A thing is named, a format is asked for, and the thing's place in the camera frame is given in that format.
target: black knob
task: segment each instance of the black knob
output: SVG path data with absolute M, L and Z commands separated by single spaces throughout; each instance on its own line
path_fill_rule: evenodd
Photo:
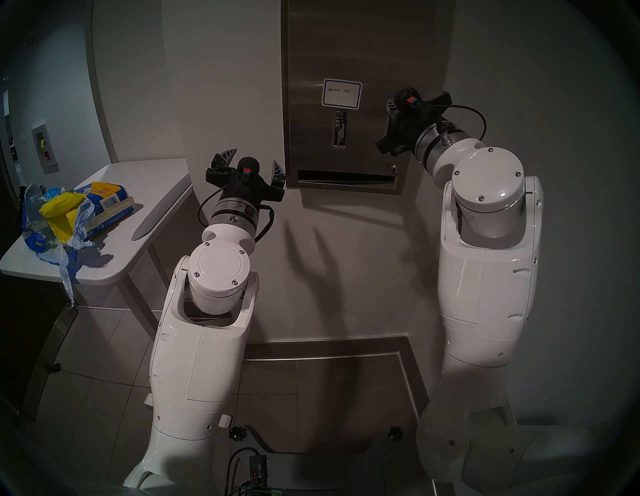
M 229 429 L 229 439 L 232 441 L 242 441 L 244 439 L 244 432 L 241 427 L 234 426 Z
M 389 429 L 389 439 L 391 439 L 391 441 L 400 441 L 400 439 L 402 439 L 402 430 L 400 427 L 392 427 Z
M 249 169 L 250 171 L 258 174 L 260 172 L 260 163 L 253 157 L 243 157 L 238 162 L 238 168 L 240 170 Z

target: doorway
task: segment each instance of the doorway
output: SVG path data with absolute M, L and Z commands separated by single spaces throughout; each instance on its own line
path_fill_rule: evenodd
M 20 159 L 18 158 L 18 152 L 15 148 L 15 141 L 13 139 L 11 119 L 9 118 L 9 90 L 7 90 L 6 88 L 3 88 L 2 97 L 3 97 L 2 101 L 3 101 L 4 125 L 6 129 L 6 135 L 9 143 L 9 153 L 10 153 L 10 157 L 6 157 L 5 160 L 7 160 L 7 167 L 11 167 L 13 163 L 13 167 L 15 168 L 15 175 L 17 176 L 17 180 L 19 182 L 19 184 L 11 184 L 9 186 L 13 186 L 14 189 L 20 189 L 20 186 L 27 186 L 27 182 L 24 178 L 24 174 L 22 173 L 22 167 L 20 167 Z

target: baseboard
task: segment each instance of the baseboard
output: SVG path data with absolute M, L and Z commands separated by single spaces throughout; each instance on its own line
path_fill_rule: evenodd
M 245 360 L 313 360 L 345 356 L 388 355 L 397 353 L 406 378 L 417 417 L 427 404 L 427 395 L 411 342 L 405 335 L 366 339 L 334 339 L 317 341 L 278 341 L 247 343 Z

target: cable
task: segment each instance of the cable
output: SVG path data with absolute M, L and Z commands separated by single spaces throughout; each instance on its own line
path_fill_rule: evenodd
M 482 119 L 482 123 L 484 125 L 484 129 L 482 131 L 482 136 L 480 136 L 480 141 L 482 141 L 482 139 L 484 138 L 484 135 L 486 134 L 486 119 L 484 118 L 484 115 L 482 115 L 480 113 L 480 111 L 472 108 L 472 107 L 467 107 L 466 105 L 431 105 L 428 104 L 427 102 L 423 102 L 427 107 L 433 107 L 433 108 L 456 108 L 456 109 L 466 109 L 466 110 L 471 110 L 471 112 L 475 112 L 480 116 L 480 119 Z
M 273 494 L 276 496 L 282 496 L 282 493 L 276 493 L 274 491 L 268 491 L 264 489 L 254 489 L 254 488 L 247 488 L 243 492 L 241 492 L 238 496 L 242 496 L 243 494 L 247 494 L 247 493 L 263 493 L 263 494 Z
M 267 231 L 271 229 L 271 226 L 273 225 L 273 221 L 276 218 L 276 212 L 269 205 L 260 205 L 260 210 L 269 211 L 269 222 L 267 222 L 267 225 L 264 226 L 264 229 L 260 231 L 260 234 L 255 237 L 256 243 L 262 239 L 262 236 L 267 234 Z
M 211 193 L 206 200 L 204 200 L 201 204 L 200 207 L 198 208 L 198 213 L 196 214 L 196 217 L 198 218 L 198 222 L 200 222 L 200 225 L 203 227 L 207 227 L 208 224 L 205 224 L 202 220 L 200 220 L 200 212 L 202 212 L 202 207 L 204 207 L 205 203 L 207 203 L 211 198 L 213 198 L 214 196 L 216 196 L 220 191 L 222 191 L 223 189 L 225 189 L 227 186 L 223 186 L 222 188 L 216 190 L 215 192 Z
M 249 484 L 251 484 L 251 481 L 247 481 L 245 483 L 240 484 L 239 486 L 234 487 L 233 489 L 231 489 L 231 492 L 229 493 L 229 496 L 233 496 L 233 494 L 238 491 L 238 496 L 242 493 L 242 489 L 245 488 L 246 486 L 248 486 Z
M 240 453 L 241 451 L 253 451 L 255 454 L 260 454 L 260 452 L 258 450 L 256 450 L 256 448 L 252 448 L 249 446 L 245 446 L 244 448 L 240 448 L 239 450 L 237 450 L 236 452 L 234 452 L 230 457 L 229 457 L 229 464 L 227 465 L 227 476 L 225 478 L 225 496 L 229 496 L 228 491 L 229 491 L 229 472 L 231 471 L 231 462 L 234 460 L 235 456 Z

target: label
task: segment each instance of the label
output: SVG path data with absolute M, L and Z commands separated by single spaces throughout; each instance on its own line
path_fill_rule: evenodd
M 325 79 L 322 105 L 339 109 L 356 110 L 360 107 L 362 83 L 343 79 Z
M 108 209 L 109 207 L 114 206 L 118 202 L 119 202 L 118 195 L 110 195 L 110 196 L 107 196 L 105 199 L 100 200 L 100 204 L 102 205 L 102 208 L 105 210 Z

